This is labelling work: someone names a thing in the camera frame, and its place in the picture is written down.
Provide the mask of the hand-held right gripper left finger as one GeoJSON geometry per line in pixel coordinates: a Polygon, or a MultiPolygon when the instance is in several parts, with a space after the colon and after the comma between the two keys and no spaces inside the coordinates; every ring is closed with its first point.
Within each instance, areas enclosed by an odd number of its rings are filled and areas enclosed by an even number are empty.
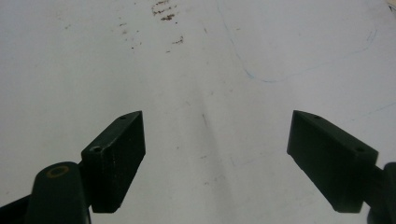
{"type": "Polygon", "coordinates": [[[120,208],[145,154],[142,111],[116,118],[82,150],[80,167],[94,213],[120,208]]]}

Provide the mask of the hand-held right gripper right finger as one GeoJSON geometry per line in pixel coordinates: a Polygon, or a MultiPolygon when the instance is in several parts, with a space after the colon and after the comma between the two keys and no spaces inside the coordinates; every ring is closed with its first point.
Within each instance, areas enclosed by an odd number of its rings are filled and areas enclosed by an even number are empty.
{"type": "Polygon", "coordinates": [[[375,149],[318,115],[295,110],[287,153],[335,211],[361,210],[361,188],[375,168],[375,149]]]}

